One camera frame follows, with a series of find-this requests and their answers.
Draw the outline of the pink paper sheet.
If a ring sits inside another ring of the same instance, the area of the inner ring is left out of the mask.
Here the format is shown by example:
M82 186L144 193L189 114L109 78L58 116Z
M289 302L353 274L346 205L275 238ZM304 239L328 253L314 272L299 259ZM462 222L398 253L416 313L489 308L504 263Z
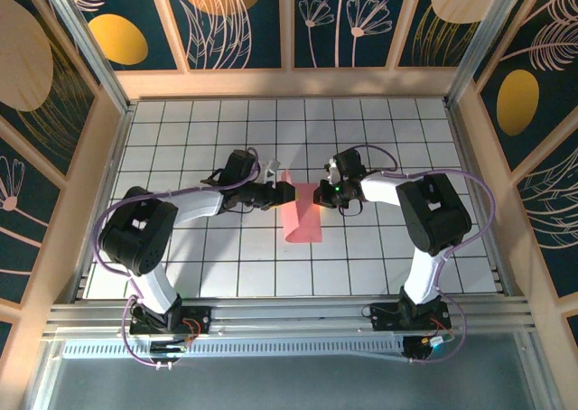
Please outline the pink paper sheet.
M280 181L295 187L295 200L281 207L284 241L292 244L321 243L320 206L313 202L317 185L294 182L288 170L282 172Z

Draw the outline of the black controller board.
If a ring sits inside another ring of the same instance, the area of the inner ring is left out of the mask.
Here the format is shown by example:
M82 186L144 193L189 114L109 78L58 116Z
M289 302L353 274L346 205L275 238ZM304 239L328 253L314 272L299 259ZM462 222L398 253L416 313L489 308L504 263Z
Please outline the black controller board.
M185 340L154 340L149 347L150 354L181 354L188 350Z
M410 362L427 360L436 347L452 342L454 337L446 335L405 336L402 339L402 356Z

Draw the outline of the long aluminium mounting rail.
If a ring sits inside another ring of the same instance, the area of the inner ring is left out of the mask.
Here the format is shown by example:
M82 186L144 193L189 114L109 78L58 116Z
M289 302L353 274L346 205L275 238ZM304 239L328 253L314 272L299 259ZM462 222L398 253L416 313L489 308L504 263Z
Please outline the long aluminium mounting rail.
M523 296L456 294L449 304L455 334L534 331ZM368 336L368 306L394 303L395 296L318 296L188 299L185 306L209 306L211 338ZM120 336L122 300L81 300L51 307L43 340L112 340Z

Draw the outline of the aluminium side rail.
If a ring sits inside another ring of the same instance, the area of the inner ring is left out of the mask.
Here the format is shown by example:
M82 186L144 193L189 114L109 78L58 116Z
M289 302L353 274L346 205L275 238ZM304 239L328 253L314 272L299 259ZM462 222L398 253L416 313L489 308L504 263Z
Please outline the aluminium side rail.
M482 179L471 140L463 123L461 112L446 108L453 141L461 168ZM489 222L490 204L486 192L474 181L467 180L466 186L475 216L474 226L482 229ZM467 247L457 252L454 258L462 291L466 294L501 294L512 296L516 289L512 285L496 239L496 224L492 221L489 230Z
M117 177L117 170L123 156L126 139L135 116L136 107L136 102L131 101L127 110L119 118L117 130L99 182L97 196L92 207L87 232L82 242L74 275L69 281L69 287L65 295L65 300L68 303L75 303L81 300L85 292L86 282L88 280L86 273L88 273L91 268L93 258L92 231L95 228L97 219L108 207L110 202Z

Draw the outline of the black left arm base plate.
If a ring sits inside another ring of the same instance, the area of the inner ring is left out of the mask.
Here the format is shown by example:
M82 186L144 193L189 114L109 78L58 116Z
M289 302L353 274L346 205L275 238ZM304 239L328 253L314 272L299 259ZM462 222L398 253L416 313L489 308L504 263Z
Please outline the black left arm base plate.
M130 315L129 331L133 335L208 334L210 330L209 306L181 306L165 314L136 306Z

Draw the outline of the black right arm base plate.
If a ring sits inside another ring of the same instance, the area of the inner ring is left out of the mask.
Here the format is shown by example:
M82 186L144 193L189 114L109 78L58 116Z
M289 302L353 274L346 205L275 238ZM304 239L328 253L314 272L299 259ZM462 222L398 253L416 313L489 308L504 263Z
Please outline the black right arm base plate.
M452 327L448 306L444 302L417 317L412 317L411 312L399 303L372 303L368 307L373 331L431 331L438 324L446 329Z

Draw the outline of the flower outlines wall panel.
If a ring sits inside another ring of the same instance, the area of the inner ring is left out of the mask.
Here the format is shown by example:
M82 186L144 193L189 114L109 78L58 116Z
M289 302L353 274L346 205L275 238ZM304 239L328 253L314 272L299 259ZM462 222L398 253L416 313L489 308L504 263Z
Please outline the flower outlines wall panel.
M294 0L294 66L385 66L403 2Z

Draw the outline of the yellow oval fern wall panel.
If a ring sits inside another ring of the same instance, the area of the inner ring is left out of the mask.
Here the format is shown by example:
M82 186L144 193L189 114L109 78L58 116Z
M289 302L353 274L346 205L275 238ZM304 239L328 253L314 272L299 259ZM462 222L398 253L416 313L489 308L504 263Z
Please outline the yellow oval fern wall panel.
M578 0L536 0L480 96L514 170L578 106Z

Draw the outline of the aluminium corner post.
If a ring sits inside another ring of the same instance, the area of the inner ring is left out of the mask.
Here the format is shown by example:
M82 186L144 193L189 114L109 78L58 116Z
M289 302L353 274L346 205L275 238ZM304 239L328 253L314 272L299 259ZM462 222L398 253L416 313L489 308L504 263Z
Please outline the aluminium corner post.
M90 31L81 11L73 0L51 1L66 24L66 28L76 39L80 50L87 58L90 67L96 73L107 94L122 113L127 113L131 107L130 99L124 92L104 52L99 48L98 42Z
M490 3L489 10L474 33L444 98L445 108L449 111L457 107L461 95L471 82L490 46L497 39L516 2L517 0L492 0Z

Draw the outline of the yellow ovals wall panel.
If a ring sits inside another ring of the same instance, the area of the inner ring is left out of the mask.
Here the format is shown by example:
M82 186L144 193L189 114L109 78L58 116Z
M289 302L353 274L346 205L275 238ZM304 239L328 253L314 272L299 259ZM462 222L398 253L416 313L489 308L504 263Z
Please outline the yellow ovals wall panel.
M73 0L113 70L174 70L154 0Z

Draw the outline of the leaf outlines wall panel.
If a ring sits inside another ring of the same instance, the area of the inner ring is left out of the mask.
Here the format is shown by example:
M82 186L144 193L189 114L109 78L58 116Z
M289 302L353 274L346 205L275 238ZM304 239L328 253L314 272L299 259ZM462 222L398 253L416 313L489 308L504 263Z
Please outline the leaf outlines wall panel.
M558 145L517 189L557 296L578 292L578 140Z

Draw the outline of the single flower wall panel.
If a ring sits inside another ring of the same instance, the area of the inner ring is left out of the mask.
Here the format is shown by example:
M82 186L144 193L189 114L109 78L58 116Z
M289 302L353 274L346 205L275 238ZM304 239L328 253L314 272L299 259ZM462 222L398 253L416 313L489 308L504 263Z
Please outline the single flower wall panel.
M0 301L20 304L60 189L0 138Z

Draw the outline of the large beige disc wall panel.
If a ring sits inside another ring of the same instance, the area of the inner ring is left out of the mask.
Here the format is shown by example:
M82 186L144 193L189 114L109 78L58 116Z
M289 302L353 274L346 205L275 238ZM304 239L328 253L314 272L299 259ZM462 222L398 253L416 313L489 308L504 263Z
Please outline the large beige disc wall panel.
M33 7L0 0L0 117L63 175L94 98Z

